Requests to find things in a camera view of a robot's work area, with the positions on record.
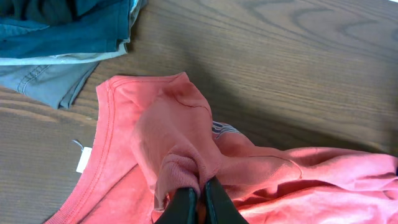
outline white tag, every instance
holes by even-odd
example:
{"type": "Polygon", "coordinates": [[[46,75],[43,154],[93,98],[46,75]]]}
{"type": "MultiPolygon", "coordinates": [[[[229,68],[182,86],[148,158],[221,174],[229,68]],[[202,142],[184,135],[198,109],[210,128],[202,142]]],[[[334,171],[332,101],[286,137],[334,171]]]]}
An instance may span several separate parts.
{"type": "Polygon", "coordinates": [[[88,159],[90,158],[92,148],[84,147],[83,152],[81,152],[81,157],[79,164],[77,165],[76,172],[83,173],[86,169],[88,159]]]}

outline wooden surface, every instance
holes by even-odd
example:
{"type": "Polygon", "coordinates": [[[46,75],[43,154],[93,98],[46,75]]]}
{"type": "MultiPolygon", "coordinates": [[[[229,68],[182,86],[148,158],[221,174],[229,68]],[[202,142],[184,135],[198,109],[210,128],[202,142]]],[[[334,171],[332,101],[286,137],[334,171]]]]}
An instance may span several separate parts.
{"type": "Polygon", "coordinates": [[[131,53],[101,62],[70,111],[0,88],[0,223],[40,223],[93,143],[95,86],[186,71],[214,120],[259,146],[398,155],[398,3],[149,0],[131,53]]]}

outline dark teal garment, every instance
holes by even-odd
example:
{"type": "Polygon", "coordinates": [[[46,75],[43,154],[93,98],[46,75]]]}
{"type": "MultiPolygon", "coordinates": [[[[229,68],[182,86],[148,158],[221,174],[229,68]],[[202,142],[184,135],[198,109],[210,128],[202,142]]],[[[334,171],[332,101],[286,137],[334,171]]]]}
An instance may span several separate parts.
{"type": "Polygon", "coordinates": [[[0,85],[54,109],[69,109],[98,64],[1,66],[0,85]]]}
{"type": "Polygon", "coordinates": [[[76,0],[82,8],[79,13],[90,10],[76,21],[59,26],[1,18],[0,58],[115,52],[119,41],[129,38],[128,18],[133,2],[76,0]]]}

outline stack of folded clothes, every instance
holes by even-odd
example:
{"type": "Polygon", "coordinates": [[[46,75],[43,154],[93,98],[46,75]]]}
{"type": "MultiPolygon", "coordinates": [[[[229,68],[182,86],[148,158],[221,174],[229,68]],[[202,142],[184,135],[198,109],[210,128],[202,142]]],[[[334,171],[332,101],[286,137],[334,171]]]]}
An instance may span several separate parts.
{"type": "Polygon", "coordinates": [[[127,53],[146,0],[0,0],[0,85],[69,108],[99,61],[127,53]]]}

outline clothing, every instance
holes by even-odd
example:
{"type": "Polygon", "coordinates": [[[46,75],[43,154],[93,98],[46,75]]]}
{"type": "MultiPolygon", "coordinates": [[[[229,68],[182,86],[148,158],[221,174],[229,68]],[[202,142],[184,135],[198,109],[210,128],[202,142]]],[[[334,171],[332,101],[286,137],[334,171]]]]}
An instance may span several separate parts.
{"type": "MultiPolygon", "coordinates": [[[[128,18],[133,3],[133,0],[100,0],[75,22],[47,27],[34,24],[26,27],[28,32],[22,35],[6,32],[0,41],[0,57],[115,52],[120,41],[129,38],[128,18]]],[[[10,24],[9,20],[5,21],[0,24],[7,30],[10,24]]]]}
{"type": "Polygon", "coordinates": [[[0,16],[48,25],[72,22],[99,0],[0,0],[0,16]]]}
{"type": "Polygon", "coordinates": [[[2,66],[0,85],[54,109],[68,109],[98,64],[2,66]]]}
{"type": "MultiPolygon", "coordinates": [[[[129,16],[129,28],[135,23],[139,10],[146,5],[145,0],[134,0],[131,4],[130,16],[129,16]]],[[[12,27],[1,26],[3,33],[10,32],[12,29],[17,29],[14,32],[20,34],[29,32],[24,27],[19,27],[18,24],[21,22],[14,21],[15,25],[12,27]]],[[[106,60],[109,58],[118,57],[127,54],[126,43],[130,43],[130,38],[124,39],[118,46],[117,51],[107,53],[75,53],[75,54],[61,54],[61,55],[49,55],[43,57],[31,57],[31,58],[0,58],[0,65],[56,65],[56,64],[72,64],[72,63],[88,63],[96,62],[99,60],[106,60]]]]}
{"type": "Polygon", "coordinates": [[[90,160],[47,223],[153,223],[169,192],[191,187],[200,196],[213,176],[249,223],[398,222],[398,158],[257,147],[212,122],[185,73],[116,76],[97,94],[90,160]]]}

